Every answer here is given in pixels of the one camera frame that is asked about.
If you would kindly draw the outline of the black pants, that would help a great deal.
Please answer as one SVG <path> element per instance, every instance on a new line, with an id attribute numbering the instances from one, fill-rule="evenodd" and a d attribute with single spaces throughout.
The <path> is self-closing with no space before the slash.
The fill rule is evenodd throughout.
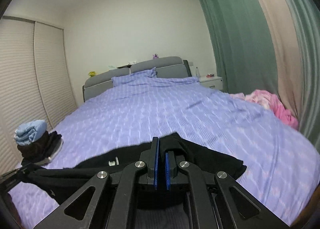
<path id="1" fill-rule="evenodd" d="M 197 165 L 202 171 L 216 173 L 224 171 L 235 180 L 247 169 L 242 160 L 233 156 L 210 150 L 207 147 L 187 141 L 173 133 L 159 139 L 159 181 L 164 180 L 164 156 L 173 151 L 177 156 L 184 156 L 186 161 Z M 58 204 L 62 204 L 80 187 L 100 171 L 109 174 L 121 172 L 127 165 L 140 159 L 144 151 L 151 149 L 152 143 L 116 148 L 107 153 L 89 158 L 72 169 L 45 169 L 31 165 L 21 181 L 31 183 L 46 191 Z"/>

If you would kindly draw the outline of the purple striped pillow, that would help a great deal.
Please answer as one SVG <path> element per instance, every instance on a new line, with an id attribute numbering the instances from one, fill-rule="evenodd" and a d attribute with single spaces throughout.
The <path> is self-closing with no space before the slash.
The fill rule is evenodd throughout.
<path id="1" fill-rule="evenodd" d="M 133 81 L 136 81 L 141 78 L 156 78 L 156 68 L 142 70 L 136 73 L 131 73 L 129 75 L 125 76 L 118 76 L 118 77 L 112 77 L 112 83 L 114 87 L 120 86 L 120 85 L 126 85 L 128 83 L 131 83 Z"/>

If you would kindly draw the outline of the grey upholstered headboard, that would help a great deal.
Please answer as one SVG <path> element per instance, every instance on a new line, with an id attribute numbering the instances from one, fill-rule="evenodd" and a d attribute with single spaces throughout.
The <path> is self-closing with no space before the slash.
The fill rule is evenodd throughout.
<path id="1" fill-rule="evenodd" d="M 109 70 L 86 80 L 82 87 L 84 101 L 108 89 L 142 77 L 187 78 L 191 71 L 187 60 L 180 57 L 163 57 Z"/>

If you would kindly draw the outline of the clear bottle on nightstand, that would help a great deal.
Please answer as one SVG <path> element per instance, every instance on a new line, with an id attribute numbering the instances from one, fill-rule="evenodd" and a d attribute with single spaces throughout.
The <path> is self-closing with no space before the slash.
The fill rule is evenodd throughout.
<path id="1" fill-rule="evenodd" d="M 196 76 L 197 76 L 198 78 L 200 78 L 200 72 L 199 72 L 198 67 L 195 67 L 195 72 L 196 72 Z"/>

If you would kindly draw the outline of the white nightstand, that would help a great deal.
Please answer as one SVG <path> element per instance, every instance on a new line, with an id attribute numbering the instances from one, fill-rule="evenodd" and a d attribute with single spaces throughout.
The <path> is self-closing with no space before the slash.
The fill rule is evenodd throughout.
<path id="1" fill-rule="evenodd" d="M 223 79 L 219 76 L 202 76 L 199 81 L 203 87 L 217 89 L 219 91 L 223 90 Z"/>

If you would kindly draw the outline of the yellow toy on headboard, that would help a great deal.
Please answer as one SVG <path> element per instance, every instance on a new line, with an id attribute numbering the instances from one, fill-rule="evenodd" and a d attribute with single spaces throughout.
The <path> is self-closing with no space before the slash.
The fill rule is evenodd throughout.
<path id="1" fill-rule="evenodd" d="M 97 74 L 96 74 L 95 71 L 91 71 L 91 72 L 88 73 L 88 76 L 89 76 L 89 77 L 94 77 L 94 76 L 96 76 L 96 75 L 97 75 Z"/>

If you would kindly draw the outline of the purple floral bed cover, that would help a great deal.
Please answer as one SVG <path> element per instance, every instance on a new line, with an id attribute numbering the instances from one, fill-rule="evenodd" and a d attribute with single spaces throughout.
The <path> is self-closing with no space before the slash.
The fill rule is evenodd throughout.
<path id="1" fill-rule="evenodd" d="M 259 104 L 200 85 L 196 78 L 140 78 L 89 99 L 55 130 L 61 152 L 51 169 L 115 148 L 178 133 L 244 162 L 238 182 L 291 225 L 319 184 L 319 153 Z"/>

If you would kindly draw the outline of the dark folded clothes stack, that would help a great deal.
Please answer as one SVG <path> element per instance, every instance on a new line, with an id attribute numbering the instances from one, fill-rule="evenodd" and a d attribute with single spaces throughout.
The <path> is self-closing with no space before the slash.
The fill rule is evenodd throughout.
<path id="1" fill-rule="evenodd" d="M 47 131 L 39 140 L 25 146 L 17 146 L 22 155 L 21 165 L 36 164 L 39 166 L 48 165 L 61 151 L 63 138 L 57 131 Z"/>

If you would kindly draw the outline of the pink blanket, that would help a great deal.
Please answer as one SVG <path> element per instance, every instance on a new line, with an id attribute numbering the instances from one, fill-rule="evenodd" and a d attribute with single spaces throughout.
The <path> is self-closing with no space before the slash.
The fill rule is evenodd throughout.
<path id="1" fill-rule="evenodd" d="M 264 109 L 271 110 L 274 115 L 284 124 L 298 130 L 299 122 L 297 118 L 287 109 L 280 101 L 276 94 L 272 94 L 265 90 L 256 89 L 251 94 L 244 93 L 230 94 L 233 98 L 245 100 L 263 106 Z"/>

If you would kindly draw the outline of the light blue folded cloth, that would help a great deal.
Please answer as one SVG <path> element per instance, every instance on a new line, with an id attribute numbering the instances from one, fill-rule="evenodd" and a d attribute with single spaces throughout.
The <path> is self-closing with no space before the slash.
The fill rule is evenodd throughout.
<path id="1" fill-rule="evenodd" d="M 14 131 L 14 140 L 20 146 L 29 145 L 40 139 L 47 131 L 45 120 L 33 120 L 23 123 Z"/>

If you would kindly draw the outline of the beige louvered wardrobe door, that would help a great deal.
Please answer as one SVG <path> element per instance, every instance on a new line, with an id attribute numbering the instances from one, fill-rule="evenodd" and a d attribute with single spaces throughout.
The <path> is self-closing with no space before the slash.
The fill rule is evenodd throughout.
<path id="1" fill-rule="evenodd" d="M 1 173 L 22 159 L 14 141 L 20 124 L 43 119 L 51 131 L 75 110 L 63 30 L 1 19 Z"/>

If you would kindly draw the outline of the green curtain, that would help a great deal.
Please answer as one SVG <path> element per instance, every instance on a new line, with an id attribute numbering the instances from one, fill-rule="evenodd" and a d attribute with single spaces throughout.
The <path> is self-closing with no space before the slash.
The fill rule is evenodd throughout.
<path id="1" fill-rule="evenodd" d="M 259 0 L 199 0 L 223 90 L 278 92 L 277 63 Z"/>

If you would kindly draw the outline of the beige curtain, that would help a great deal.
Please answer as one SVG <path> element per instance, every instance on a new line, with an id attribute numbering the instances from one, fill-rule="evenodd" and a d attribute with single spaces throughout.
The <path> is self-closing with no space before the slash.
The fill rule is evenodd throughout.
<path id="1" fill-rule="evenodd" d="M 258 0 L 270 30 L 277 63 L 278 94 L 286 108 L 302 117 L 302 63 L 296 30 L 286 0 Z"/>

